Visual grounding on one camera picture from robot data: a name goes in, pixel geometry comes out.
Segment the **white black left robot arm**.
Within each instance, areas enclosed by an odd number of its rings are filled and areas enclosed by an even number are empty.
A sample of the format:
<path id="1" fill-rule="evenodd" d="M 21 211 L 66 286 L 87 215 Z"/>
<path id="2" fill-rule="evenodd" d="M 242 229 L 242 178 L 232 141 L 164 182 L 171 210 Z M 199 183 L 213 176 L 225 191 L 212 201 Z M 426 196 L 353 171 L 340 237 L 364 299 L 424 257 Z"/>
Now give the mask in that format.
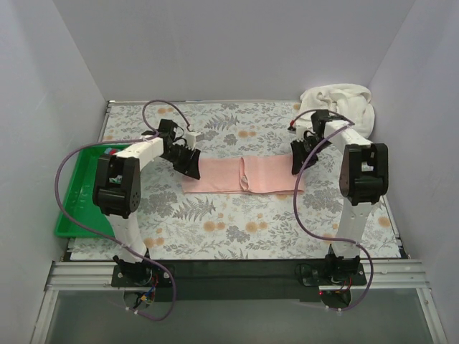
<path id="1" fill-rule="evenodd" d="M 123 277 L 133 284 L 147 285 L 153 266 L 145 257 L 148 249 L 138 225 L 137 210 L 141 202 L 141 171 L 157 158 L 172 164 L 184 176 L 200 179 L 197 142 L 204 135 L 185 130 L 172 120 L 161 120 L 157 130 L 147 130 L 141 138 L 116 153 L 104 153 L 98 159 L 93 189 L 93 203 L 108 220 L 121 253 L 113 260 Z"/>

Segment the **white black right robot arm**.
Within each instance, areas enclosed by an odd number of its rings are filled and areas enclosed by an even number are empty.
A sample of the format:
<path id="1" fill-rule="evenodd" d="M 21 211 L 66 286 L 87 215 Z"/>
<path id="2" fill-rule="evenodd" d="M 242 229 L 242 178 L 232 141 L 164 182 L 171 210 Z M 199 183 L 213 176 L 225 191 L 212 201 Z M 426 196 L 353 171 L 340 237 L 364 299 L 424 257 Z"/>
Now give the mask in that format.
<path id="1" fill-rule="evenodd" d="M 300 264 L 296 272 L 305 286 L 365 285 L 360 254 L 366 250 L 361 239 L 373 206 L 388 190 L 388 147 L 360 135 L 354 122 L 337 112 L 312 109 L 307 115 L 311 117 L 310 125 L 295 117 L 288 127 L 295 133 L 290 144 L 291 173 L 301 178 L 325 146 L 334 146 L 342 154 L 339 190 L 344 200 L 338 232 L 330 240 L 326 256 Z"/>

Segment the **pink towel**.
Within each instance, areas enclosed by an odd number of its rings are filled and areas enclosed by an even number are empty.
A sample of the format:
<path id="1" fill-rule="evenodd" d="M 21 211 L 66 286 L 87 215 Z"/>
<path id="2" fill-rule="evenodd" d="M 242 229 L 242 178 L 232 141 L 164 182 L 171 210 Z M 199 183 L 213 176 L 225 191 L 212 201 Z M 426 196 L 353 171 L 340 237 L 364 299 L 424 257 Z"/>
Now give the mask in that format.
<path id="1" fill-rule="evenodd" d="M 199 180 L 183 177 L 186 194 L 292 194 L 297 176 L 287 155 L 202 158 Z"/>

